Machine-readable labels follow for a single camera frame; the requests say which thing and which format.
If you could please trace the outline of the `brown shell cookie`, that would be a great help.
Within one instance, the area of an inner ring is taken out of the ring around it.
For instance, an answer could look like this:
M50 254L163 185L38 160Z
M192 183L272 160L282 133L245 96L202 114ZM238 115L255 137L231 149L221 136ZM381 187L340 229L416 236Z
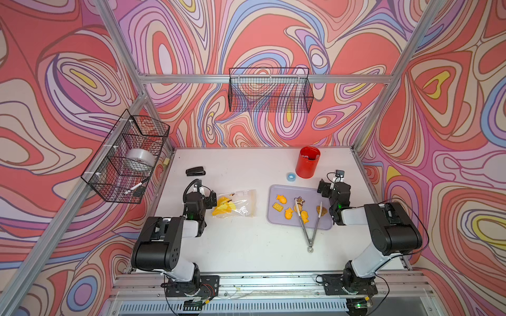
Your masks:
M323 217L328 212L328 210L325 207L320 207L320 206L316 207L316 211L317 211L319 217Z

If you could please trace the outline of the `brown star cookie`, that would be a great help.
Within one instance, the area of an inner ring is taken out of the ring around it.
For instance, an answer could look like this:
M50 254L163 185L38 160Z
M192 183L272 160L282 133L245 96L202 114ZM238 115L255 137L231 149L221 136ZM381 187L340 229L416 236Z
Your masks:
M298 198L295 198L295 202L296 202L296 205L299 208L299 210L302 211L305 200L302 199L301 197L298 197Z

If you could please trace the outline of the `small orange fish cookie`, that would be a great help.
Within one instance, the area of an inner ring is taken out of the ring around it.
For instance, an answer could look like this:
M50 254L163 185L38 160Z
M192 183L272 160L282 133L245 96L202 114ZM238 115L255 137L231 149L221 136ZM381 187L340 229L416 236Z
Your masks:
M303 220L304 224L307 224L309 222L309 216L306 211L301 211L300 216L301 216L301 219Z

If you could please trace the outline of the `clear resealable plastic bag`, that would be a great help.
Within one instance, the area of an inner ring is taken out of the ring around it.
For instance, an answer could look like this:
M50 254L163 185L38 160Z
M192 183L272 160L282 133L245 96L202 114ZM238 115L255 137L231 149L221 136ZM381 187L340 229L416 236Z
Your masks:
M213 208L212 216L226 219L230 217L255 217L256 190L243 190L220 194L217 196L217 206Z

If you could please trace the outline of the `orange fish cookie bottom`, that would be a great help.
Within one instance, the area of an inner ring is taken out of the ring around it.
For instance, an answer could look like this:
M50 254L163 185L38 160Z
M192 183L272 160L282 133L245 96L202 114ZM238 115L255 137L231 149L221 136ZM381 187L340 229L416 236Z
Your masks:
M293 212L294 212L294 211L293 211L291 208L286 209L286 210L285 210L285 218L286 218L287 220L291 220L291 219L292 219L292 217L293 217Z

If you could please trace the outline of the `orange fish cookie top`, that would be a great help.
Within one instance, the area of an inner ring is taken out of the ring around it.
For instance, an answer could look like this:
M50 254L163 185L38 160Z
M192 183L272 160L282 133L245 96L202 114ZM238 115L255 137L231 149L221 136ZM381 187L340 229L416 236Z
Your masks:
M287 203L287 198L285 196L282 196L282 195L277 195L276 199L281 203L281 204L286 204Z

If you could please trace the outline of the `square yellow cracker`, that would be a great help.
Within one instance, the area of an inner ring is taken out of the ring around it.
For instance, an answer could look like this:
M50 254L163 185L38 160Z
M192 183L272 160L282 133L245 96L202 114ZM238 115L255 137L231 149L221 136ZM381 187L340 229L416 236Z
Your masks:
M284 207L278 203L275 203L274 205L272 205L272 208L274 208L278 212L282 212L284 210Z

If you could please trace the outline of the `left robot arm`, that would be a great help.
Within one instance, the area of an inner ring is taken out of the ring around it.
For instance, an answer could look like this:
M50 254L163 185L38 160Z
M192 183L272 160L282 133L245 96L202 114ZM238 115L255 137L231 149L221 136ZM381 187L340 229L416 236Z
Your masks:
M195 179L183 192L183 214L175 217L147 218L134 245L130 264L134 270L159 273L167 297L197 296L213 298L218 276L202 279L196 263L182 257L185 238L203 235L206 212L217 205L216 193Z

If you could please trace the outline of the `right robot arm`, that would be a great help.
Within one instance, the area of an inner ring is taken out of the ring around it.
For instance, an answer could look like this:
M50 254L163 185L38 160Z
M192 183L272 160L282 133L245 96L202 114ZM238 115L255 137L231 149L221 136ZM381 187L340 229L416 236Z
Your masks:
M399 202L350 206L351 186L343 182L344 172L321 179L317 192L329 200L328 212L338 226L367 226L371 242L362 253L346 263L341 274L320 275L327 295L374 296L376 273L392 259L421 249L423 238Z

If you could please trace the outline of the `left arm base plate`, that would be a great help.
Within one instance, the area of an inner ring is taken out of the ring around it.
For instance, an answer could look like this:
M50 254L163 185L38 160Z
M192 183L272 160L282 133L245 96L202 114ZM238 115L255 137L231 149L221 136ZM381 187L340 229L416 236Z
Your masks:
M195 276L188 283L175 282L172 279L161 284L168 298L200 297L211 299L219 294L220 276Z

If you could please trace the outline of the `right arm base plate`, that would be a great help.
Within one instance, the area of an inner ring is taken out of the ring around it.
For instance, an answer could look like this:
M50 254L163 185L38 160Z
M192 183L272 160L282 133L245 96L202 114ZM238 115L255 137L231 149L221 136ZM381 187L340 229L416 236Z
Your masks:
M343 274L323 274L316 277L316 282L324 287L327 296L373 297L377 295L375 278L358 278Z

